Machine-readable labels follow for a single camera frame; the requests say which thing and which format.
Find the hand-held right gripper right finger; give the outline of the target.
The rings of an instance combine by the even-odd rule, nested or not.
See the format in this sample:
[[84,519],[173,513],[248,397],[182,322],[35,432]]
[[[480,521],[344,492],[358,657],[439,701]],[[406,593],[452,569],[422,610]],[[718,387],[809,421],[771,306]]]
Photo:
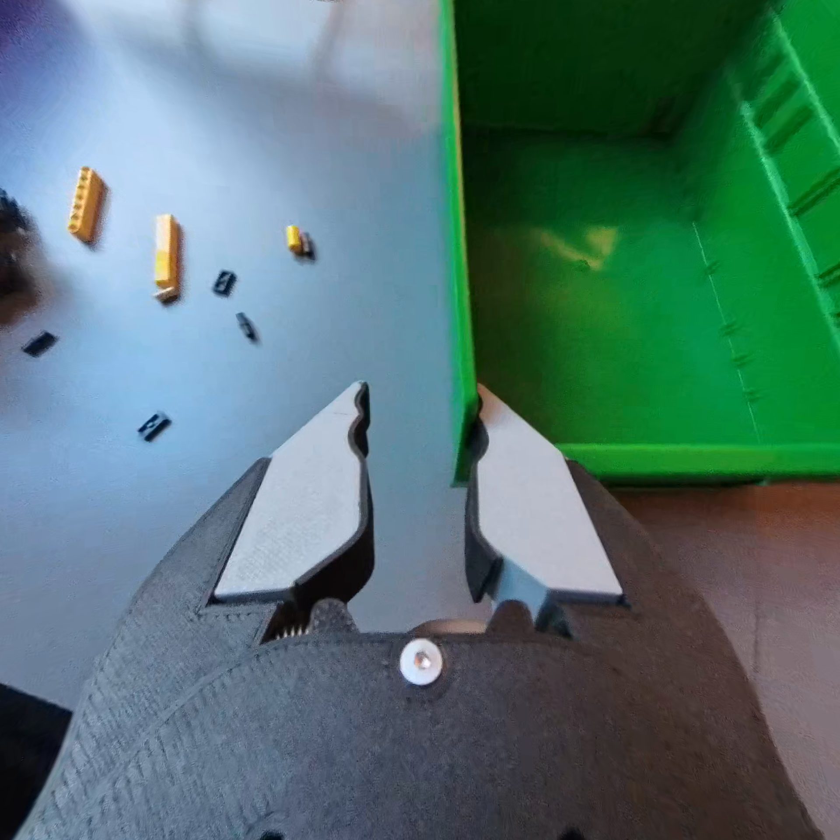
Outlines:
[[484,385],[469,438],[465,577],[476,604],[520,602],[539,631],[625,592],[561,451]]

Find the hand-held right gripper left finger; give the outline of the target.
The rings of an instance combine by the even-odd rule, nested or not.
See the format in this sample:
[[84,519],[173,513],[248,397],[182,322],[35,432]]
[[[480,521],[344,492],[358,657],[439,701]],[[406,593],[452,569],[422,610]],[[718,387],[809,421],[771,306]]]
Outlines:
[[348,602],[374,568],[370,389],[352,383],[269,458],[213,590],[218,602]]

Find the green plastic bin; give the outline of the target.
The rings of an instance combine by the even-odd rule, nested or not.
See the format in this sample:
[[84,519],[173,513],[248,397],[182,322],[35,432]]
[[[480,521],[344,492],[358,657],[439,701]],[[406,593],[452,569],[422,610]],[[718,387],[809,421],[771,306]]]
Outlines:
[[441,2],[455,478],[838,477],[838,2]]

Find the yellow lego beam with holes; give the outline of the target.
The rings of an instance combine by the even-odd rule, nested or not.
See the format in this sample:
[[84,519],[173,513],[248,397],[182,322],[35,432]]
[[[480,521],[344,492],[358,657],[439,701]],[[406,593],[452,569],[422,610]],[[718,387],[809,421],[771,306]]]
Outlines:
[[90,166],[83,165],[78,172],[66,229],[71,237],[85,246],[93,247],[98,242],[102,208],[107,194],[108,186],[100,174]]

